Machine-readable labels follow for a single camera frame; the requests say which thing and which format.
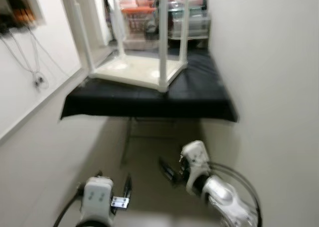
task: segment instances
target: black tablecloth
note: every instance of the black tablecloth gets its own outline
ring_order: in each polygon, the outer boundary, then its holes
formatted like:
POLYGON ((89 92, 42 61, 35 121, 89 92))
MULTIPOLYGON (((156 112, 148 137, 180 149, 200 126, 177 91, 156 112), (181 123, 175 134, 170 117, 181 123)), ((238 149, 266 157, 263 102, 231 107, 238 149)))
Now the black tablecloth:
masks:
MULTIPOLYGON (((178 54, 171 49, 169 54, 178 54)), ((61 118, 77 114, 217 118, 237 121, 236 110, 207 50, 189 50, 183 70, 162 94, 156 90, 89 79, 65 99, 61 118)))

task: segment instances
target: stool leg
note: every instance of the stool leg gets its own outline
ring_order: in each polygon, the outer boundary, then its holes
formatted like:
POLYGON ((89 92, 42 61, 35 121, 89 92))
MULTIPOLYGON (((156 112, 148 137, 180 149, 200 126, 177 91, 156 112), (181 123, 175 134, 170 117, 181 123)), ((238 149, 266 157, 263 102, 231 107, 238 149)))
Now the stool leg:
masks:
POLYGON ((130 137, 131 137, 131 129, 132 129, 132 117, 129 117, 128 123, 127 123, 127 128, 126 128, 126 135, 125 135, 125 144, 124 144, 124 149, 121 157, 121 166, 125 165, 127 160, 126 160, 126 154, 129 150, 129 144, 130 144, 130 137))

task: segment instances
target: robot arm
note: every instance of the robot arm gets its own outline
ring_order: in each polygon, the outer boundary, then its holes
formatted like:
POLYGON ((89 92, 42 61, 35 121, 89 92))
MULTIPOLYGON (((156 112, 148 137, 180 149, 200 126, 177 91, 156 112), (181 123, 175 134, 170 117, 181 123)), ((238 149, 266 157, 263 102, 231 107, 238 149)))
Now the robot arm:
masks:
POLYGON ((191 195, 199 196, 214 206, 222 215, 225 227, 257 227, 257 218, 238 196, 235 188, 217 175, 211 174, 209 157, 202 141, 186 145, 181 152, 181 171, 176 174, 160 160, 165 175, 174 184, 183 182, 191 195))

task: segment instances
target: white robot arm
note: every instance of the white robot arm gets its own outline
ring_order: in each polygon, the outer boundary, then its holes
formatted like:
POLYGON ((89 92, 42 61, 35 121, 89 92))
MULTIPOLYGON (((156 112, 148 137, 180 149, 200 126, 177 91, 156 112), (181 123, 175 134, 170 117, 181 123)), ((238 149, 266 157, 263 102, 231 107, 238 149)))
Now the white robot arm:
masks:
POLYGON ((164 161, 160 160, 159 163, 171 182, 185 183, 188 193, 198 195, 205 203, 213 205, 223 215, 221 223, 224 227, 261 227, 261 216, 256 217, 254 211, 241 201, 233 186, 212 174, 202 141, 194 141, 183 147, 179 174, 164 161))

